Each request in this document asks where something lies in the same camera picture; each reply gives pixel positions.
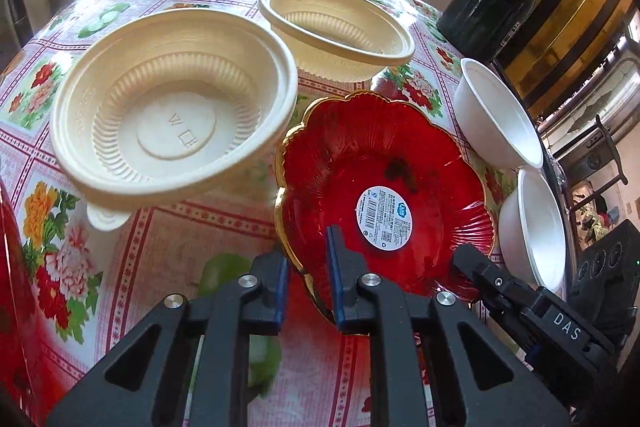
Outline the wooden chair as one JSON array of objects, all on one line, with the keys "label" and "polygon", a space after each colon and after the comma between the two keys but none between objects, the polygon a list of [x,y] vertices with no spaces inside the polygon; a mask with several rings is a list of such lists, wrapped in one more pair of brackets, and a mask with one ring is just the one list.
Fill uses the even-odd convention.
[{"label": "wooden chair", "polygon": [[608,132],[608,127],[603,124],[599,116],[594,118],[591,126],[579,131],[552,156],[564,173],[564,184],[567,188],[573,188],[586,181],[610,162],[614,162],[617,172],[604,184],[603,191],[618,182],[624,185],[628,183],[620,153],[611,133]]}]

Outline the black rice cooker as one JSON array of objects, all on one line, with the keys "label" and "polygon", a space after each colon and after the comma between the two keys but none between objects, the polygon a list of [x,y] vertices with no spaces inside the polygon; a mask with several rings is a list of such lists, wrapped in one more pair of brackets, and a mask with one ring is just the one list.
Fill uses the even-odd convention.
[{"label": "black rice cooker", "polygon": [[465,57],[493,60],[533,11],[536,0],[451,0],[436,27]]}]

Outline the red flower-shaped plate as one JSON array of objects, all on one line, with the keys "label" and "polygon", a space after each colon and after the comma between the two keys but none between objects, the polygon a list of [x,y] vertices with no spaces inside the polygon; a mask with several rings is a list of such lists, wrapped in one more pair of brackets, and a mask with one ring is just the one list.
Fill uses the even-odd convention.
[{"label": "red flower-shaped plate", "polygon": [[451,256],[463,244],[485,256],[494,249],[486,188],[454,137],[416,106],[372,91],[318,98],[288,130],[274,170],[280,242],[326,320],[334,319],[330,225],[404,291],[476,300]]}]

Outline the white paper bowl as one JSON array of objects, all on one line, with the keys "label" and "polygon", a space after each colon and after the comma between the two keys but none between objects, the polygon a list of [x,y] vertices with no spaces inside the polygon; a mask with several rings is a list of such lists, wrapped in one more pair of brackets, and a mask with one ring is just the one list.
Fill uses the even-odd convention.
[{"label": "white paper bowl", "polygon": [[562,215],[538,170],[518,170],[515,190],[499,212],[498,237],[511,275],[552,293],[561,287],[566,251]]},{"label": "white paper bowl", "polygon": [[472,58],[462,58],[461,72],[454,116],[472,149],[501,169],[540,169],[544,152],[539,136],[516,96]]}]

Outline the floral plastic tablecloth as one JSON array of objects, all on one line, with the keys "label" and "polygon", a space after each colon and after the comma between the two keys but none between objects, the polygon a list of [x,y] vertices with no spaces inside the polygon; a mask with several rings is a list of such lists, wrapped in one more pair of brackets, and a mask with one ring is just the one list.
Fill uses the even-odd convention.
[{"label": "floral plastic tablecloth", "polygon": [[[439,12],[422,0],[368,0],[406,25],[411,62],[369,88],[418,106],[453,138],[452,100],[460,53],[436,29]],[[189,297],[207,263],[239,267],[276,238],[272,156],[232,187],[135,213],[110,232],[89,225],[86,203],[56,162],[50,142],[53,97],[70,68],[99,38],[157,12],[202,8],[258,20],[258,0],[76,0],[16,54],[1,79],[1,178],[20,231],[18,267],[35,341],[32,378],[50,411],[106,351],[167,294]]]}]

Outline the large cream plastic bowl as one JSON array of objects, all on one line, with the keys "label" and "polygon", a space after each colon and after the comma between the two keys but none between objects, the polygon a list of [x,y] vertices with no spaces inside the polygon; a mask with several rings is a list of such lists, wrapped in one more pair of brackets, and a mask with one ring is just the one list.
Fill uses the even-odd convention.
[{"label": "large cream plastic bowl", "polygon": [[109,232],[265,156],[297,89],[294,57],[272,30],[215,10],[155,13],[78,58],[56,91],[51,142],[90,225]]}]

